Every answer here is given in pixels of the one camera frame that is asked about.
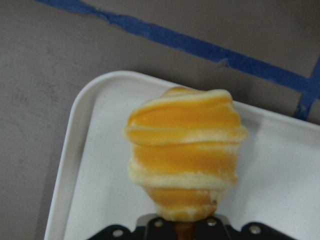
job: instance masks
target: blue painter's tape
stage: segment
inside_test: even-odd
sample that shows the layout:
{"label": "blue painter's tape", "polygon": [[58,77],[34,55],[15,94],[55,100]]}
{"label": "blue painter's tape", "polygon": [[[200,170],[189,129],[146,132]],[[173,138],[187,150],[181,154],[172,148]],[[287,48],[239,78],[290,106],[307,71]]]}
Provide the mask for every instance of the blue painter's tape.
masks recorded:
{"label": "blue painter's tape", "polygon": [[53,7],[70,12],[91,14],[115,24],[128,33],[142,36],[154,42],[184,51],[195,56],[225,64],[233,69],[269,80],[302,93],[295,117],[306,120],[309,111],[320,98],[320,58],[310,78],[254,59],[252,57],[228,50],[210,42],[188,36],[177,31],[151,24],[133,16],[120,15],[98,10],[79,0],[36,0]]}
{"label": "blue painter's tape", "polygon": [[309,81],[312,88],[308,92],[302,92],[300,101],[294,113],[294,117],[297,119],[306,120],[312,105],[320,98],[320,56],[309,77]]}

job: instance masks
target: black clamp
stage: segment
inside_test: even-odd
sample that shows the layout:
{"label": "black clamp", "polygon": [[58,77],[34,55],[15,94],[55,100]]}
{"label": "black clamp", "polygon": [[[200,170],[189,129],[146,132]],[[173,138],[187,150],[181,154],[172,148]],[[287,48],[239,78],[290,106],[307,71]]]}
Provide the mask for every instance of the black clamp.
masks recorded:
{"label": "black clamp", "polygon": [[[194,224],[195,240],[294,240],[293,238],[259,222],[244,225],[235,230],[225,217],[209,216]],[[174,223],[161,217],[148,221],[146,226],[137,226],[131,232],[122,225],[110,225],[88,240],[176,240]]]}

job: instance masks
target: gray floor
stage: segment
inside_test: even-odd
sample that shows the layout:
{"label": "gray floor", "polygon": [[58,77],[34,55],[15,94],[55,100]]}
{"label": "gray floor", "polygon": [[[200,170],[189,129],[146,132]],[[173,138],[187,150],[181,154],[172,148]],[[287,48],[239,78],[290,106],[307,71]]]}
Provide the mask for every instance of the gray floor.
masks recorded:
{"label": "gray floor", "polygon": [[[116,1],[96,7],[309,76],[320,54],[320,3]],[[93,78],[132,70],[292,116],[292,89],[131,35],[94,16],[27,0],[0,2],[0,239],[43,239],[72,103]],[[320,100],[309,122],[320,125]]]}

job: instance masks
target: orange stripe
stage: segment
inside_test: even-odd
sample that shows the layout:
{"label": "orange stripe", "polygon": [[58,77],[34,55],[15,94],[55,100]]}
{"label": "orange stripe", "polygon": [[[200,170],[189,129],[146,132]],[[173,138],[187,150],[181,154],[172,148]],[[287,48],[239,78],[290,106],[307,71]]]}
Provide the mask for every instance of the orange stripe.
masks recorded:
{"label": "orange stripe", "polygon": [[211,203],[209,190],[145,188],[152,200],[164,207],[201,206]]}
{"label": "orange stripe", "polygon": [[198,127],[226,128],[240,126],[239,115],[230,105],[219,105],[215,108],[166,108],[151,110],[138,114],[131,119],[132,126],[145,127]]}
{"label": "orange stripe", "polygon": [[[190,218],[189,214],[185,211],[185,210],[180,210],[178,212],[175,212],[173,214],[173,216],[171,217],[171,220],[174,220],[175,222],[184,222],[186,220],[188,220],[188,222],[194,222],[194,221],[198,221],[201,219],[204,219],[208,216],[213,215],[217,210],[217,204],[216,203],[212,203],[210,206],[210,209],[207,209],[203,206],[198,206],[196,208],[196,212],[195,214],[192,216],[192,218]],[[168,214],[170,215],[170,213],[166,213],[166,212],[162,212],[161,214],[165,215]]]}
{"label": "orange stripe", "polygon": [[163,111],[167,109],[181,109],[181,108],[212,108],[219,104],[232,103],[232,98],[229,95],[221,95],[221,96],[210,96],[206,98],[196,98],[196,99],[188,99],[187,97],[184,99],[172,99],[172,101],[154,101],[151,105],[141,106],[136,109],[128,119],[128,126],[132,124],[132,122],[141,114],[145,114],[149,111]]}
{"label": "orange stripe", "polygon": [[226,144],[206,142],[169,146],[135,145],[132,150],[133,158],[151,173],[174,175],[202,172],[230,180],[236,178],[237,151],[236,148],[230,151],[226,147]]}
{"label": "orange stripe", "polygon": [[182,94],[201,94],[205,91],[196,90],[192,88],[185,88],[182,86],[175,86],[167,90],[162,96],[177,96]]}

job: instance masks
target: white tray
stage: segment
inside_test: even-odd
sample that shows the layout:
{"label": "white tray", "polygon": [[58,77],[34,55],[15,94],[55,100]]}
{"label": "white tray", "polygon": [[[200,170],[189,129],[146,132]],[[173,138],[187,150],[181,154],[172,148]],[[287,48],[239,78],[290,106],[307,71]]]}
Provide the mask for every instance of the white tray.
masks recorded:
{"label": "white tray", "polygon": [[[104,74],[71,109],[45,240],[85,240],[111,224],[134,230],[152,201],[127,176],[131,111],[176,84],[131,71]],[[235,102],[249,130],[238,184],[218,206],[231,225],[258,221],[299,240],[320,239],[320,127]]]}

